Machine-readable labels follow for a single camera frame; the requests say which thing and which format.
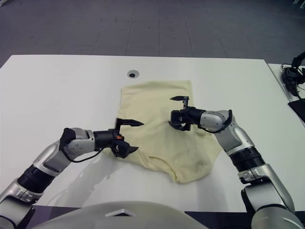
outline garment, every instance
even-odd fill
[[[189,106],[193,106],[191,81],[147,82],[122,88],[118,117],[144,125],[121,126],[125,141],[139,149],[125,159],[116,159],[168,173],[175,182],[187,183],[211,171],[221,148],[212,134],[196,125],[190,131],[169,125],[171,111],[183,107],[182,101],[170,100],[177,95],[189,96]],[[109,149],[103,153],[114,157]]]

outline cloth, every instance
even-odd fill
[[[116,159],[168,173],[175,182],[187,183],[211,171],[221,148],[212,134],[195,125],[190,131],[169,125],[171,111],[183,108],[182,101],[170,100],[177,95],[189,96],[189,106],[193,106],[191,81],[147,82],[122,88],[118,117],[144,125],[121,126],[125,141],[139,149],[125,159]],[[109,149],[103,153],[115,158]]]

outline black robot arm segment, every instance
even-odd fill
[[[91,131],[80,128],[65,128],[60,140],[48,146],[0,195],[1,221],[9,219],[19,225],[25,215],[43,195],[44,190],[71,162],[78,163],[110,148],[117,157],[126,158],[138,147],[130,146],[120,134],[121,125],[141,126],[143,123],[132,119],[117,119],[114,129]],[[86,153],[97,151],[93,156],[75,160]],[[19,214],[13,209],[19,206]]]
[[[249,213],[254,214],[270,206],[294,213],[294,203],[288,191],[271,166],[264,162],[248,134],[236,123],[232,111],[215,112],[188,107],[187,96],[177,96],[172,100],[183,101],[183,109],[171,112],[170,125],[188,131],[194,124],[214,133],[237,168],[241,182],[250,184],[242,190],[242,198]]]

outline floor tile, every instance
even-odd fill
[[[228,58],[262,59],[262,53],[259,51],[225,49],[225,53]]]
[[[91,55],[94,46],[63,46],[59,54],[65,55]]]
[[[213,32],[190,30],[189,36],[193,48],[202,47],[207,49],[222,49],[219,36]]]
[[[220,33],[244,33],[243,27],[236,21],[213,20],[212,24]]]
[[[194,57],[227,58],[223,49],[193,48]]]
[[[292,59],[296,57],[295,53],[289,52],[260,52],[262,59],[266,63],[291,63]]]
[[[134,21],[131,25],[132,32],[158,31],[159,23],[157,21]]]
[[[101,31],[101,23],[92,25],[88,22],[79,23],[68,35],[65,45],[94,46]]]
[[[126,47],[95,47],[92,55],[124,56]]]
[[[159,32],[131,31],[128,39],[128,47],[157,47],[159,46]]]
[[[255,49],[260,51],[301,53],[302,47],[304,47],[302,46],[304,41],[290,36],[247,34],[247,37]]]
[[[127,30],[103,30],[100,33],[97,46],[122,46],[126,47],[128,41]]]
[[[61,45],[51,45],[51,46],[33,46],[29,48],[29,54],[59,54],[61,50]]]
[[[253,50],[245,34],[219,33],[220,40],[225,49]]]
[[[159,56],[159,48],[127,48],[126,56]]]
[[[160,31],[160,46],[162,47],[191,47],[189,35],[185,31]]]
[[[160,56],[171,57],[193,57],[192,50],[190,48],[165,48],[160,47]]]

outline gray tiled floor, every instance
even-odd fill
[[[305,50],[292,0],[10,0],[0,8],[0,66],[13,54],[254,58]]]

